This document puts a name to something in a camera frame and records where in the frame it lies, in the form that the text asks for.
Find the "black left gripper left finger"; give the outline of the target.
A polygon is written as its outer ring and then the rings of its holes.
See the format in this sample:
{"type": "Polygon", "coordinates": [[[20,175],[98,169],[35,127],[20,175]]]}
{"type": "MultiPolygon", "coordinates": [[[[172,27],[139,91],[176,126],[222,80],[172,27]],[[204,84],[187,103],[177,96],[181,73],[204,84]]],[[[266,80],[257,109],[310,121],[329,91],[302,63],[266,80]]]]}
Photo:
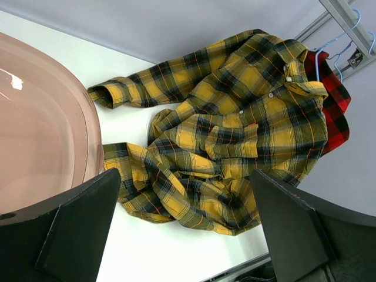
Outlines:
{"type": "Polygon", "coordinates": [[[59,206],[36,268],[59,281],[96,281],[115,211],[120,174],[109,169],[70,190],[59,206]]]}

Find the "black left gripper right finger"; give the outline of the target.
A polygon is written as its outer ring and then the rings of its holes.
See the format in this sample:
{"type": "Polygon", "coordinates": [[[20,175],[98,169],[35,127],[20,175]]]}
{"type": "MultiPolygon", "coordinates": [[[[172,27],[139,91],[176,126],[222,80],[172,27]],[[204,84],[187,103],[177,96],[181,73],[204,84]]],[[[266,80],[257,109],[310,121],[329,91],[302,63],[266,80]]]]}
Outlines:
{"type": "Polygon", "coordinates": [[[312,207],[260,170],[250,180],[278,281],[301,281],[336,259],[312,207]]]}

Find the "yellow plaid shirt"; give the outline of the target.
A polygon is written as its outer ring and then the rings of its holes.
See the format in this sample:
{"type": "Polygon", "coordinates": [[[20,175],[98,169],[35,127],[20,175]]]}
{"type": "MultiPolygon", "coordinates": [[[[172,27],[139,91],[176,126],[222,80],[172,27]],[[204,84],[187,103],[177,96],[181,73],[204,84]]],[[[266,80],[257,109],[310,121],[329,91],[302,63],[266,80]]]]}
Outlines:
{"type": "Polygon", "coordinates": [[[297,186],[328,140],[323,84],[307,79],[308,49],[254,29],[88,89],[106,108],[163,109],[147,147],[105,145],[131,216],[235,236],[260,224],[250,176],[297,186]]]}

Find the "red black plaid shirt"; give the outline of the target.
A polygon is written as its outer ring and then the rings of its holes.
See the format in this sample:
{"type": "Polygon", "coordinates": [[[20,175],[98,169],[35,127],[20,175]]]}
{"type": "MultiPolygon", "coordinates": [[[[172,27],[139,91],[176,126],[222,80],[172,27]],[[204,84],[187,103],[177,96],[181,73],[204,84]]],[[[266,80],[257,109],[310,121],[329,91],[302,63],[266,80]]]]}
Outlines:
{"type": "Polygon", "coordinates": [[[315,53],[309,51],[304,62],[305,73],[309,81],[317,79],[315,67],[318,66],[320,82],[328,93],[328,97],[323,102],[328,141],[322,156],[337,149],[350,138],[350,127],[345,118],[345,112],[350,105],[351,96],[329,67],[327,58],[328,54],[322,52],[318,55],[318,64],[315,64],[315,53]]]}

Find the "light blue hanger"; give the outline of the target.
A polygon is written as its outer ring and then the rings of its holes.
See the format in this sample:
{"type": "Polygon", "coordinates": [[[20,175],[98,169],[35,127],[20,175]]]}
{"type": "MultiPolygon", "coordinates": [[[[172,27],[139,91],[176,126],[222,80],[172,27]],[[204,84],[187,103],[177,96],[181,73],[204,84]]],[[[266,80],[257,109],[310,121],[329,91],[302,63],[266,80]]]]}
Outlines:
{"type": "MultiPolygon", "coordinates": [[[[314,53],[315,74],[316,74],[316,79],[317,79],[318,82],[321,81],[321,79],[320,79],[320,67],[319,67],[319,63],[318,63],[318,59],[319,59],[320,54],[324,52],[324,49],[326,47],[328,47],[331,44],[333,44],[334,42],[338,41],[344,35],[348,35],[350,33],[350,31],[354,30],[359,25],[359,23],[361,21],[361,12],[356,8],[353,8],[353,11],[357,14],[357,21],[350,29],[344,31],[342,34],[340,34],[336,38],[328,41],[327,43],[325,43],[324,45],[322,45],[319,48],[309,49],[310,52],[314,53]]],[[[342,74],[342,71],[337,66],[337,62],[340,60],[342,54],[351,47],[352,43],[353,43],[353,40],[351,40],[350,43],[342,51],[340,51],[339,53],[336,53],[335,55],[327,58],[328,60],[332,60],[332,59],[335,58],[335,61],[333,63],[333,67],[335,68],[338,75],[340,76],[340,82],[341,83],[343,82],[343,74],[342,74]]]]}

